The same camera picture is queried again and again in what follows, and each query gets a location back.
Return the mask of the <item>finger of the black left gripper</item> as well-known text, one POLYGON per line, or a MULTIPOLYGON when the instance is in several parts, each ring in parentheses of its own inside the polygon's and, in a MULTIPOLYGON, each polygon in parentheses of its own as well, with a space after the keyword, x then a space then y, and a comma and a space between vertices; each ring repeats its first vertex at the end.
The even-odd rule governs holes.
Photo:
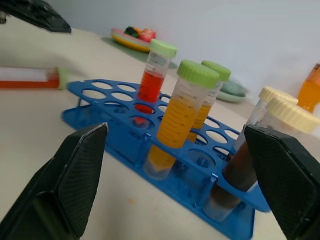
POLYGON ((71 26, 44 0, 0 0, 0 25, 14 16, 52 33, 71 33, 71 26))

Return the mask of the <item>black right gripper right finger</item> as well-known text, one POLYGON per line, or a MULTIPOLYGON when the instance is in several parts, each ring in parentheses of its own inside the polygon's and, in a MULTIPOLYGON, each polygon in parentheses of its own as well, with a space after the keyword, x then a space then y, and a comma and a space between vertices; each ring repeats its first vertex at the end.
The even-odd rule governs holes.
POLYGON ((258 185, 287 240, 320 240, 320 163, 293 136, 244 129, 258 185))

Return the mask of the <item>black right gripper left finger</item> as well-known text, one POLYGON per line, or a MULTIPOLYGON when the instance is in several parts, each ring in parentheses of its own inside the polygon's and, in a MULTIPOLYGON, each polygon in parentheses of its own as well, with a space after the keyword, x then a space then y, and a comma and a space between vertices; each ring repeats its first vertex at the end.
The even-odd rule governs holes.
POLYGON ((80 240, 97 194, 106 122, 68 135, 3 220, 0 240, 80 240))

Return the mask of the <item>blue test tube rack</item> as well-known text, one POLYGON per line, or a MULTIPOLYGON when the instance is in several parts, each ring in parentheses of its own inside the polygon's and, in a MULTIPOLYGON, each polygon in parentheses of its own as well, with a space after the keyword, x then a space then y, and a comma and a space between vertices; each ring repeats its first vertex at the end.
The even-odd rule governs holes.
POLYGON ((258 185, 249 192, 238 191, 222 177, 238 131, 210 117, 208 124, 196 131, 196 142, 186 141, 179 149, 167 148, 176 163, 164 180, 154 180, 143 171, 143 164, 152 145, 158 146, 156 133, 166 106, 166 94, 160 94, 153 112, 145 114, 135 109, 137 83, 107 79, 73 81, 67 84, 79 102, 65 110, 61 117, 74 129, 101 122, 108 124, 105 150, 125 166, 158 188, 164 194, 193 212, 204 222, 231 240, 251 240, 256 211, 267 213, 270 207, 258 185), (236 195, 241 203, 222 222, 210 219, 203 211, 214 183, 236 195))

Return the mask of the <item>brown liquid tube cream cap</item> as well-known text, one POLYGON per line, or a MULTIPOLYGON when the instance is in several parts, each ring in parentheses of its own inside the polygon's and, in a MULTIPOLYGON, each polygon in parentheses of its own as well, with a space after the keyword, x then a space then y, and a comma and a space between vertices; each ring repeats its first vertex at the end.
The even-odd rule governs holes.
POLYGON ((239 148, 242 146, 242 144, 245 142, 245 135, 244 135, 244 130, 246 125, 255 125, 257 122, 259 122, 262 117, 265 115, 267 112, 266 106, 267 104, 273 99, 273 98, 281 98, 284 99, 285 101, 292 103, 292 104, 297 104, 298 99, 295 97, 277 90, 275 88, 265 86, 259 93, 258 95, 259 101, 256 104, 255 108, 251 112, 247 122, 243 126, 238 138, 236 139, 231 152, 226 156, 226 161, 228 162, 233 155, 239 150, 239 148))
MULTIPOLYGON (((320 118, 280 97, 274 97, 265 107, 266 112, 257 123, 264 127, 300 139, 312 134, 320 126, 320 118)), ((222 171, 224 179, 242 192, 250 191, 256 185, 257 177, 252 157, 244 142, 222 171)), ((215 184, 203 205, 204 213, 214 221, 222 222, 241 200, 215 184)))

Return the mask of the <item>red liquid tube green cap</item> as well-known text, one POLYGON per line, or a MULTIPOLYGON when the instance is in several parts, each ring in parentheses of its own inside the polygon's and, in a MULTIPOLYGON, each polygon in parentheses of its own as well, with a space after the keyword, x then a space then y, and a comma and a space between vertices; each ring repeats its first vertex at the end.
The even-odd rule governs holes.
POLYGON ((59 89, 66 88, 68 71, 64 67, 0 66, 0 89, 59 89))
POLYGON ((159 39, 152 39, 141 78, 137 100, 153 105, 157 102, 170 63, 177 55, 177 48, 159 39))

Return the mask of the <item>pink plate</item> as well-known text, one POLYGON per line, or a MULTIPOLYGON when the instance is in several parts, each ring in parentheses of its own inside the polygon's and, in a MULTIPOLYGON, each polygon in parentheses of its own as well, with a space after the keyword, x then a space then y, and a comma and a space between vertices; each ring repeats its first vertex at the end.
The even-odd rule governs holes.
POLYGON ((113 28, 111 30, 111 36, 115 41, 127 41, 127 42, 137 42, 139 38, 132 37, 124 33, 123 29, 113 28))

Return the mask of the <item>orange drink bottle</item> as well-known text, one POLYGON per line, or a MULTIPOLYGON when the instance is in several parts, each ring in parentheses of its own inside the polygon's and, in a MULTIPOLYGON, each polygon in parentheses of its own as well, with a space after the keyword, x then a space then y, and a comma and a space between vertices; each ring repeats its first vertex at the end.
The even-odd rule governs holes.
POLYGON ((302 84, 297 105, 313 113, 320 104, 320 63, 316 63, 302 84))

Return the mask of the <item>light green plate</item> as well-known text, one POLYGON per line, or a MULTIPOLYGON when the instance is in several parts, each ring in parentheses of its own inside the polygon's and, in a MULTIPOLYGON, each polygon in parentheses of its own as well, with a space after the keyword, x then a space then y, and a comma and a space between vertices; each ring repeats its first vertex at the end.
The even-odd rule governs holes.
POLYGON ((237 104, 237 103, 242 103, 246 99, 246 96, 245 95, 238 96, 238 95, 233 95, 230 93, 220 91, 217 95, 217 99, 224 102, 237 104))

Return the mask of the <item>yellow plate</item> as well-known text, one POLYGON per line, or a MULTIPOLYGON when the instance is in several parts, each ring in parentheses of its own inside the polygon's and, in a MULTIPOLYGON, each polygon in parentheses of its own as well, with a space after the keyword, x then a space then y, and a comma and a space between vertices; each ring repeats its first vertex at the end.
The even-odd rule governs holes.
POLYGON ((144 53, 148 53, 150 51, 150 43, 149 42, 140 40, 135 37, 131 37, 129 35, 113 34, 112 39, 115 42, 117 42, 125 47, 128 47, 132 50, 135 50, 135 51, 144 52, 144 53))

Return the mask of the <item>black and green toy fruit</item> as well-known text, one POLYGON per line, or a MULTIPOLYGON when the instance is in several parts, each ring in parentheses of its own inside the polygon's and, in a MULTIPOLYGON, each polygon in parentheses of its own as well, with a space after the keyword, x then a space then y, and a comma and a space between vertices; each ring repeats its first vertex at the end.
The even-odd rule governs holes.
POLYGON ((128 26, 123 33, 134 38, 139 38, 142 30, 138 27, 128 26))

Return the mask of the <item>dark green bowl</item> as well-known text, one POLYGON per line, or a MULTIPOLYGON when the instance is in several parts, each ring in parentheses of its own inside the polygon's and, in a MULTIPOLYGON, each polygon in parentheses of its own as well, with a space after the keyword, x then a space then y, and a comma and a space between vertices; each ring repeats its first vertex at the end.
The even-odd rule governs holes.
POLYGON ((238 97, 245 97, 247 94, 247 90, 240 83, 232 80, 224 82, 220 91, 238 97))

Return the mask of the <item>yellow liquid tube green cap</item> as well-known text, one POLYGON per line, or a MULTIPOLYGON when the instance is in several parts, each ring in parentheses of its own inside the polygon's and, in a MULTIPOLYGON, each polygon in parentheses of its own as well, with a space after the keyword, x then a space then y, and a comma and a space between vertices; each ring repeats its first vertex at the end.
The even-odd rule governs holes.
MULTIPOLYGON (((215 70, 192 60, 182 60, 176 74, 175 87, 156 133, 159 143, 173 149, 184 145, 205 98, 220 77, 215 70)), ((152 145, 143 169, 151 178, 163 180, 175 161, 171 154, 152 145)))
POLYGON ((215 84, 215 87, 208 93, 207 97, 204 99, 204 102, 198 112, 197 117, 195 118, 195 121, 192 125, 192 129, 201 129, 202 126, 205 123, 205 120, 212 108, 212 105, 214 104, 223 84, 227 82, 230 78, 230 75, 232 71, 216 62, 209 61, 209 60, 203 60, 201 62, 202 65, 216 71, 219 74, 219 79, 217 83, 215 84))

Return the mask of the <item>green place mat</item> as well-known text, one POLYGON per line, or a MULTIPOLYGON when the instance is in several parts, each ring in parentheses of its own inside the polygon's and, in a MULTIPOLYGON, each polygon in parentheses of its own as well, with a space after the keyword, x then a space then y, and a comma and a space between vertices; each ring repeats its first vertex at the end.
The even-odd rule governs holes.
POLYGON ((149 56, 149 53, 148 52, 142 52, 142 51, 138 51, 138 50, 135 50, 135 49, 131 49, 127 46, 124 46, 118 42, 116 42, 115 40, 113 40, 112 38, 109 38, 109 37, 102 37, 101 38, 102 41, 104 41, 105 43, 109 44, 110 46, 126 53, 127 55, 141 61, 141 62, 146 62, 147 61, 147 58, 149 56))

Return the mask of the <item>red toy strawberry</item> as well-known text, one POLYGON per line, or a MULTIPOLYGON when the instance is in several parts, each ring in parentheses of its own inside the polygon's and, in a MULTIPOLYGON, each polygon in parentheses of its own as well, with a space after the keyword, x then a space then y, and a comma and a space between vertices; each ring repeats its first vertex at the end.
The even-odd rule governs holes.
POLYGON ((152 39, 156 38, 156 32, 150 28, 145 28, 139 33, 138 38, 142 41, 150 43, 152 39))

